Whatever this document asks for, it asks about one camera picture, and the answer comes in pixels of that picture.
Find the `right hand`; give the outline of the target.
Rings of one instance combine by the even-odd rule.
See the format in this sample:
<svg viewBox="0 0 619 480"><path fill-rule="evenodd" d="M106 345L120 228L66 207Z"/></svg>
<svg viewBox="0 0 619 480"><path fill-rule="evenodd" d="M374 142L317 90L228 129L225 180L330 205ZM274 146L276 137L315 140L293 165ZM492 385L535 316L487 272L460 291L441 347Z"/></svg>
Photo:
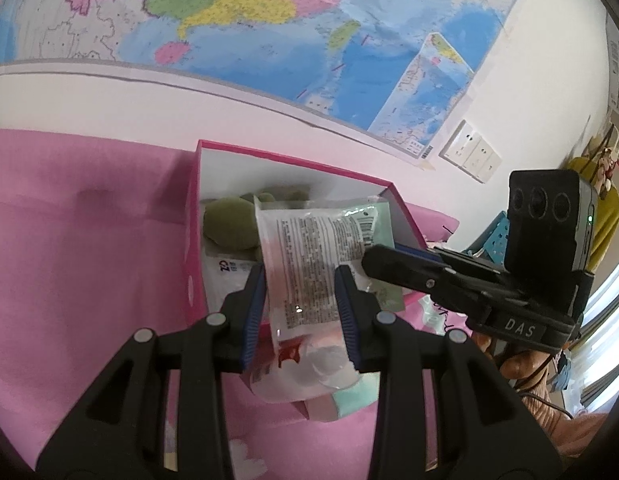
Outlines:
<svg viewBox="0 0 619 480"><path fill-rule="evenodd" d="M547 367L553 356L536 350L522 350L497 364L497 370L507 380L515 380L518 389L532 389L544 385Z"/></svg>

